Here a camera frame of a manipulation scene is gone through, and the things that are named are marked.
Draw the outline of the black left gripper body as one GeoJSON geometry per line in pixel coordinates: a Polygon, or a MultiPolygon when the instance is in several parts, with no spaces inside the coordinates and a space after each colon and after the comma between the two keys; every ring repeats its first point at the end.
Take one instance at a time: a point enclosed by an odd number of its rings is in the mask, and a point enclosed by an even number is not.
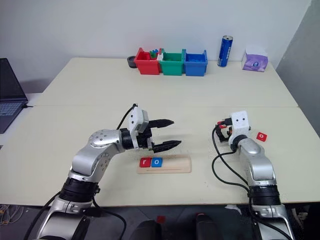
{"type": "Polygon", "coordinates": [[[156,121],[150,120],[143,132],[138,134],[138,146],[142,149],[148,149],[149,151],[154,150],[154,142],[152,140],[151,128],[156,127],[156,121]]]}

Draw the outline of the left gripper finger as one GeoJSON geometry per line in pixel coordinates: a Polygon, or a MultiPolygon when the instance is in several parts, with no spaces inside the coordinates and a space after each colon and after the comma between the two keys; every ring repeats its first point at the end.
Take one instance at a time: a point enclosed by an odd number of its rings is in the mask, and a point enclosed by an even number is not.
{"type": "Polygon", "coordinates": [[[164,141],[161,144],[152,143],[152,150],[154,153],[165,152],[177,147],[181,143],[182,143],[181,140],[169,140],[169,141],[164,141]]]}
{"type": "Polygon", "coordinates": [[[149,128],[165,128],[168,127],[175,122],[169,119],[156,119],[156,120],[150,120],[149,121],[149,128]]]}

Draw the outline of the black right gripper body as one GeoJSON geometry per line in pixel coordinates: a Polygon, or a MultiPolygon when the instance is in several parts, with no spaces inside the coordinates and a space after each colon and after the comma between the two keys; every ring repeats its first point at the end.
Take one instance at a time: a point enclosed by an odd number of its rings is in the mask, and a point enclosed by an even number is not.
{"type": "Polygon", "coordinates": [[[229,141],[229,138],[231,137],[233,132],[232,125],[233,123],[231,118],[225,118],[222,121],[218,121],[217,124],[215,125],[215,133],[218,136],[218,139],[221,143],[229,141]],[[222,129],[226,129],[226,128],[228,128],[226,132],[227,136],[225,136],[222,133],[222,129]]]}

